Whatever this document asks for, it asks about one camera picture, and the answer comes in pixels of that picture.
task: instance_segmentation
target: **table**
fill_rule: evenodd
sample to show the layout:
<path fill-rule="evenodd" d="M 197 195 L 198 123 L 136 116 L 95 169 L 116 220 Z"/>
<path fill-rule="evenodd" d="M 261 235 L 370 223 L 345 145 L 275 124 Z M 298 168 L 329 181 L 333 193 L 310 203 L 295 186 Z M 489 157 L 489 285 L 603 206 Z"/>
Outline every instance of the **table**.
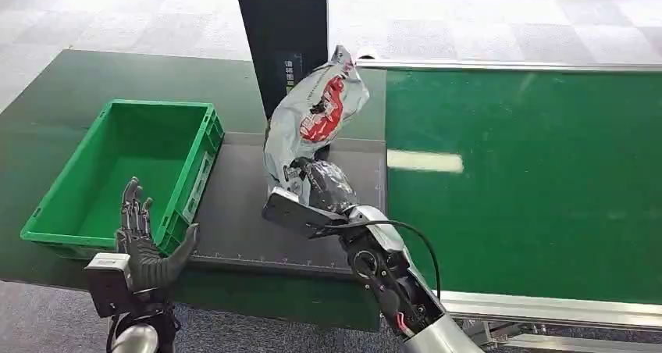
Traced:
<path fill-rule="evenodd" d="M 656 248 L 659 70 L 361 62 L 370 102 L 341 137 L 386 141 L 387 215 L 440 257 L 460 317 L 662 328 Z M 213 102 L 228 132 L 265 127 L 249 62 L 66 50 L 0 115 L 0 279 L 84 287 L 84 265 L 18 232 L 112 98 Z M 403 233 L 432 283 L 427 251 Z M 351 281 L 184 271 L 205 308 L 374 330 Z"/>
<path fill-rule="evenodd" d="M 384 77 L 381 71 L 365 74 L 376 101 L 381 96 L 383 102 Z M 0 185 L 12 191 L 0 197 L 0 280 L 85 288 L 85 262 L 61 259 L 18 233 L 101 107 L 114 98 L 213 102 L 227 132 L 264 133 L 266 125 L 249 62 L 63 51 L 0 115 Z M 383 115 L 374 114 L 382 112 L 379 103 L 370 106 L 368 115 L 345 128 L 345 137 L 383 139 Z M 322 326 L 379 326 L 370 294 L 351 280 L 187 268 L 173 298 Z"/>

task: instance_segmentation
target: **green plastic crate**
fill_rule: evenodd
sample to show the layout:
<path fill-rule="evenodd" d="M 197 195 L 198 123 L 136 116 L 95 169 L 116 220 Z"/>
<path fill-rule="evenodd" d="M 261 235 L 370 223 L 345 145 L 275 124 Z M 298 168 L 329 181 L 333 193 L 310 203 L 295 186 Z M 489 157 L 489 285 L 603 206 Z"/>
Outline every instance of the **green plastic crate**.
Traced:
<path fill-rule="evenodd" d="M 154 242 L 170 254 L 195 216 L 222 138 L 211 104 L 111 101 L 20 236 L 67 258 L 115 251 L 121 195 L 136 176 L 142 198 L 154 199 Z"/>

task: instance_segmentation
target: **black cable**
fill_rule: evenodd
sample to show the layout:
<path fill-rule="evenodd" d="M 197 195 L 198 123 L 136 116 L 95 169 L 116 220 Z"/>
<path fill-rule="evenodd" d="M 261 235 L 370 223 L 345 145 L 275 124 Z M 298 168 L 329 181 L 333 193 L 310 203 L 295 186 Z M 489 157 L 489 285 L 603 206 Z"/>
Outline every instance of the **black cable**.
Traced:
<path fill-rule="evenodd" d="M 112 325 L 110 326 L 110 331 L 108 332 L 108 339 L 105 341 L 105 351 L 106 353 L 112 353 L 112 337 L 115 335 L 115 329 L 117 328 L 117 322 L 119 321 L 119 314 L 112 316 Z"/>
<path fill-rule="evenodd" d="M 428 251 L 430 252 L 430 256 L 432 257 L 432 264 L 434 265 L 434 270 L 435 270 L 435 282 L 436 282 L 436 296 L 438 299 L 441 299 L 441 279 L 439 275 L 439 264 L 436 261 L 436 254 L 434 252 L 434 248 L 432 248 L 432 244 L 430 244 L 430 241 L 428 238 L 421 233 L 420 230 L 417 230 L 413 226 L 410 226 L 409 224 L 398 222 L 397 220 L 372 220 L 368 222 L 360 222 L 360 223 L 352 223 L 352 224 L 342 224 L 339 226 L 323 226 L 324 228 L 327 229 L 343 229 L 343 228 L 357 228 L 360 226 L 371 226 L 373 224 L 390 224 L 392 226 L 401 226 L 403 228 L 406 228 L 407 230 L 410 230 L 411 232 L 414 232 L 418 237 L 423 240 L 423 243 L 425 244 L 426 247 L 428 247 Z"/>

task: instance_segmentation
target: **silver arm casing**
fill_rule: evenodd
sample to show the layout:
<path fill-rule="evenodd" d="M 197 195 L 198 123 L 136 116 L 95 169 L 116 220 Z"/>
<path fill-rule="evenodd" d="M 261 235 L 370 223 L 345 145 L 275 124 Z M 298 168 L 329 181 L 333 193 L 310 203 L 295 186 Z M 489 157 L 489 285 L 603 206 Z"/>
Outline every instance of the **silver arm casing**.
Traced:
<path fill-rule="evenodd" d="M 350 223 L 366 222 L 370 220 L 387 220 L 386 216 L 377 208 L 367 205 L 355 206 L 349 214 Z M 427 295 L 434 301 L 443 316 L 421 332 L 415 334 L 404 342 L 408 353 L 482 353 L 474 342 L 460 329 L 453 319 L 445 313 L 440 300 L 428 287 L 421 273 L 411 260 L 407 246 L 402 236 L 390 224 L 373 224 L 368 230 L 385 251 L 402 251 L 409 262 L 409 273 L 420 283 Z"/>
<path fill-rule="evenodd" d="M 112 345 L 112 353 L 155 353 L 158 333 L 148 324 L 137 324 L 124 330 Z"/>
<path fill-rule="evenodd" d="M 481 348 L 462 332 L 460 327 L 448 314 L 445 314 L 432 325 L 405 341 L 404 350 L 408 353 L 483 352 Z"/>

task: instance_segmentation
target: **aluminum frame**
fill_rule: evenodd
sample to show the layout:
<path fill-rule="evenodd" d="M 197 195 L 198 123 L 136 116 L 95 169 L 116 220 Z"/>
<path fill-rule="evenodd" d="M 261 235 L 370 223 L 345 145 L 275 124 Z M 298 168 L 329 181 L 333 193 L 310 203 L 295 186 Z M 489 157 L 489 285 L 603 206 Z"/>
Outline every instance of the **aluminum frame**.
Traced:
<path fill-rule="evenodd" d="M 504 346 L 585 353 L 659 353 L 662 350 L 659 344 L 541 336 L 528 333 L 511 337 Z"/>
<path fill-rule="evenodd" d="M 662 305 L 442 291 L 458 318 L 572 326 L 662 330 Z"/>
<path fill-rule="evenodd" d="M 461 60 L 359 59 L 357 66 L 371 70 L 531 70 L 577 72 L 662 72 L 662 64 L 595 64 L 536 62 L 465 62 Z"/>

